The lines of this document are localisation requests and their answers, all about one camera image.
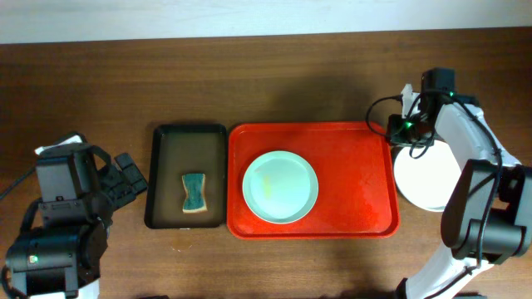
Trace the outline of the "white plate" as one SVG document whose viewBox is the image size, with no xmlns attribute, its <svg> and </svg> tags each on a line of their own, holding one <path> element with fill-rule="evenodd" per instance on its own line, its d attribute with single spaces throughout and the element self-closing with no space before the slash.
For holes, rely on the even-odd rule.
<svg viewBox="0 0 532 299">
<path fill-rule="evenodd" d="M 401 148 L 394 157 L 393 173 L 401 194 L 418 208 L 443 212 L 461 176 L 461 169 L 449 145 L 436 140 L 419 159 L 410 148 Z"/>
</svg>

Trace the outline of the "green and yellow sponge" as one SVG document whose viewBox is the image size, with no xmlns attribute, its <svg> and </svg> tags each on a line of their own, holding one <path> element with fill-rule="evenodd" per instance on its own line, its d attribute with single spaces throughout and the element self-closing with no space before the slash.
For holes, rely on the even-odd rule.
<svg viewBox="0 0 532 299">
<path fill-rule="evenodd" d="M 205 174 L 191 173 L 182 176 L 182 183 L 185 189 L 185 200 L 183 202 L 183 213 L 203 213 L 207 210 L 207 203 L 204 195 Z"/>
</svg>

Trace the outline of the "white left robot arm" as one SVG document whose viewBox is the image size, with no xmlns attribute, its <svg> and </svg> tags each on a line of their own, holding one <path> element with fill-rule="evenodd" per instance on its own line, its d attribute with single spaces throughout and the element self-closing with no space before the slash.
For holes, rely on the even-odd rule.
<svg viewBox="0 0 532 299">
<path fill-rule="evenodd" d="M 9 298 L 78 298 L 101 277 L 113 213 L 148 189 L 134 160 L 98 149 L 43 154 L 41 197 L 28 207 L 7 250 L 1 283 Z"/>
</svg>

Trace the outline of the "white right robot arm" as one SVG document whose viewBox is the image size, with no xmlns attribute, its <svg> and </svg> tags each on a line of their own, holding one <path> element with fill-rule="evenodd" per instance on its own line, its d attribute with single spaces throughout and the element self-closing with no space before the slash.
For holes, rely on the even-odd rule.
<svg viewBox="0 0 532 299">
<path fill-rule="evenodd" d="M 473 278 L 531 246 L 531 168 L 495 137 L 472 96 L 450 86 L 395 97 L 387 137 L 401 151 L 394 179 L 407 200 L 441 213 L 441 242 L 396 298 L 453 298 Z"/>
</svg>

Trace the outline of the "light green plate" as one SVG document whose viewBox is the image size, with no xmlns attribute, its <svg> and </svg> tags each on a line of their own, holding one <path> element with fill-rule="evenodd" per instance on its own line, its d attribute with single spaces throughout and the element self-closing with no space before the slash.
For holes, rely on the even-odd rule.
<svg viewBox="0 0 532 299">
<path fill-rule="evenodd" d="M 289 151 L 257 157 L 244 172 L 242 194 L 249 210 L 267 223 L 295 223 L 310 213 L 319 182 L 312 165 Z"/>
</svg>

